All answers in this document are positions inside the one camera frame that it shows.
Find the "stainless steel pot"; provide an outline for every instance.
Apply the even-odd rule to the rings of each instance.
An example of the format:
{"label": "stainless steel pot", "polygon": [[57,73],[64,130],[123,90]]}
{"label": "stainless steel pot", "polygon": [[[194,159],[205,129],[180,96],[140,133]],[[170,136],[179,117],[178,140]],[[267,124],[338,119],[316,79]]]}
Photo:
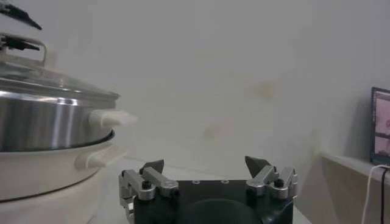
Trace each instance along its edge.
{"label": "stainless steel pot", "polygon": [[[134,120],[114,110],[118,94],[46,69],[41,41],[0,38],[0,152],[92,145],[111,138],[112,126]],[[40,46],[42,61],[7,54],[6,38]]]}

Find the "white handle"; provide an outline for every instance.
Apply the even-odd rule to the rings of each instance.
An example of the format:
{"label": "white handle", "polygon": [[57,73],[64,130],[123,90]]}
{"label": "white handle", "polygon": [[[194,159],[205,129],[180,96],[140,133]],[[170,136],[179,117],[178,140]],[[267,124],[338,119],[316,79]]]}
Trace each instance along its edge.
{"label": "white handle", "polygon": [[81,154],[75,162],[77,169],[107,167],[126,154],[124,150],[111,145],[107,148]]}
{"label": "white handle", "polygon": [[134,124],[136,121],[136,116],[122,110],[93,110],[89,117],[90,125],[100,128]]}

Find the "metal bracket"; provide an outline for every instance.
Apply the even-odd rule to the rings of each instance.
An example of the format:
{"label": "metal bracket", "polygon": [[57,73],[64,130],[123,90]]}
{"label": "metal bracket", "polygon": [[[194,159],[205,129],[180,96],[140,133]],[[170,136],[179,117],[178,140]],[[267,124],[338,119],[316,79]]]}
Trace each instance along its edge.
{"label": "metal bracket", "polygon": [[124,180],[124,172],[119,176],[119,202],[125,209],[127,221],[133,224],[133,192],[131,186]]}
{"label": "metal bracket", "polygon": [[263,169],[253,178],[246,181],[248,189],[255,192],[256,196],[265,194],[266,186],[278,179],[278,172],[274,166],[264,166]]}
{"label": "metal bracket", "polygon": [[163,159],[160,159],[160,160],[156,160],[156,161],[153,161],[153,162],[145,163],[145,165],[140,169],[140,174],[143,173],[143,170],[144,170],[146,167],[151,167],[151,168],[153,168],[154,170],[156,170],[157,172],[163,173],[163,169],[164,169],[164,160],[163,160]]}
{"label": "metal bracket", "polygon": [[125,170],[119,176],[119,183],[127,192],[121,195],[122,198],[137,196],[142,201],[149,201],[155,197],[156,186],[142,178],[134,170]]}
{"label": "metal bracket", "polygon": [[172,197],[179,194],[179,182],[166,178],[151,167],[144,168],[142,176],[156,185],[164,197]]}
{"label": "metal bracket", "polygon": [[295,197],[298,191],[298,174],[293,168],[284,168],[280,178],[270,184],[271,196],[276,199]]}
{"label": "metal bracket", "polygon": [[265,159],[258,159],[250,156],[245,156],[245,163],[252,178],[254,178],[265,166],[271,165]]}

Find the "shelf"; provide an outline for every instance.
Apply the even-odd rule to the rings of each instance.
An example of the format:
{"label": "shelf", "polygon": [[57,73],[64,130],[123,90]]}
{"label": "shelf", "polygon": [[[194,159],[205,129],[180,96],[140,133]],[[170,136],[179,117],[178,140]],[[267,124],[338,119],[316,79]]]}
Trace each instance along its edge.
{"label": "shelf", "polygon": [[[340,164],[348,169],[354,170],[364,176],[369,176],[370,170],[375,165],[371,164],[368,161],[364,161],[362,159],[353,158],[349,156],[338,156],[338,155],[331,155],[329,153],[321,153],[321,156],[324,159],[333,161],[334,163]],[[375,179],[377,181],[381,181],[383,169],[375,169],[372,173],[372,179]],[[385,184],[390,185],[390,173],[386,174],[385,177]]]}

